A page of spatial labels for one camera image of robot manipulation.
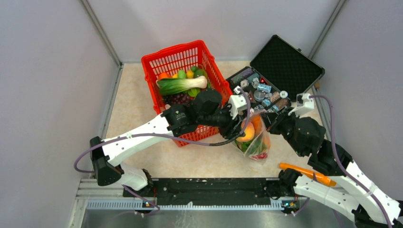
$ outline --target floor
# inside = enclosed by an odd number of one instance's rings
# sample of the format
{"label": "floor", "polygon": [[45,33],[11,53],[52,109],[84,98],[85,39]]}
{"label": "floor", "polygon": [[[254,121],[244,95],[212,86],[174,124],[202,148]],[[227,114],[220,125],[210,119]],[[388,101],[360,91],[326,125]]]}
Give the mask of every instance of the floor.
{"label": "floor", "polygon": [[[249,65],[249,61],[216,63],[225,78]],[[107,138],[130,131],[155,116],[141,64],[125,64]],[[317,110],[307,116],[321,124]],[[136,153],[126,159],[125,163],[147,169],[154,178],[277,177],[280,162],[311,169],[307,165],[308,157],[298,157],[282,136],[270,137],[271,148],[264,162],[245,158],[232,144],[220,147],[187,145],[178,148],[173,141],[167,140]],[[223,138],[219,134],[202,140],[209,143],[221,141]]]}

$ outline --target white wall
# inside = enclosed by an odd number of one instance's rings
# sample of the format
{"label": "white wall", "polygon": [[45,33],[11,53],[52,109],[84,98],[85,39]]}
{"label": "white wall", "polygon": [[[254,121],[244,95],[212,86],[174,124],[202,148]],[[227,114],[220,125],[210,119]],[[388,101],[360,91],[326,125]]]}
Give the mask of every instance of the white wall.
{"label": "white wall", "polygon": [[117,67],[77,0],[0,1],[0,31],[0,227],[65,227]]}
{"label": "white wall", "polygon": [[122,61],[197,39],[217,60],[251,60],[278,34],[309,54],[338,0],[90,0]]}
{"label": "white wall", "polygon": [[382,190],[403,200],[403,2],[351,0],[315,59],[336,110],[337,143]]}

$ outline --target leek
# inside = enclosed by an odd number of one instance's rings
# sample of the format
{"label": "leek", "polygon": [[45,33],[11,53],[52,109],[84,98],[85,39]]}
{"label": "leek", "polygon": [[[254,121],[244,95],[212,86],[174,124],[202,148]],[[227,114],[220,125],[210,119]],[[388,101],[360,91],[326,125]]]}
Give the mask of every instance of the leek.
{"label": "leek", "polygon": [[159,80],[157,84],[160,87],[160,94],[165,96],[178,94],[192,88],[206,88],[207,79],[205,76],[192,79],[164,78]]}

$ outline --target small packet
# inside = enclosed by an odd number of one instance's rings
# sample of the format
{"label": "small packet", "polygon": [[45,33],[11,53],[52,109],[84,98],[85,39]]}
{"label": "small packet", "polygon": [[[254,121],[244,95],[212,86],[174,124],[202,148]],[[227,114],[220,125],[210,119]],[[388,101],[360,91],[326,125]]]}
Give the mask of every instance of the small packet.
{"label": "small packet", "polygon": [[266,131],[266,126],[259,114],[251,114],[245,134],[245,137],[234,141],[238,150],[245,157],[264,162],[268,157],[271,141],[270,134]]}

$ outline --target orange tube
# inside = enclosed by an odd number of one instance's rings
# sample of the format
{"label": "orange tube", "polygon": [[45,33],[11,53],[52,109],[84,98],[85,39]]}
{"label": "orange tube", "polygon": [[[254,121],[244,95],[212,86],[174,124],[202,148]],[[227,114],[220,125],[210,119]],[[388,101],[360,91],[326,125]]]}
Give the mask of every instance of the orange tube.
{"label": "orange tube", "polygon": [[[296,170],[304,175],[307,175],[311,179],[314,178],[314,172],[311,170],[307,170],[307,169],[304,169],[304,168],[301,168],[301,167],[298,167],[295,165],[287,164],[287,163],[280,163],[280,169],[285,170],[288,168]],[[332,181],[330,178],[328,178],[327,176],[325,176],[319,172],[315,172],[315,176],[319,183],[322,183],[328,187],[336,186],[336,182]]]}

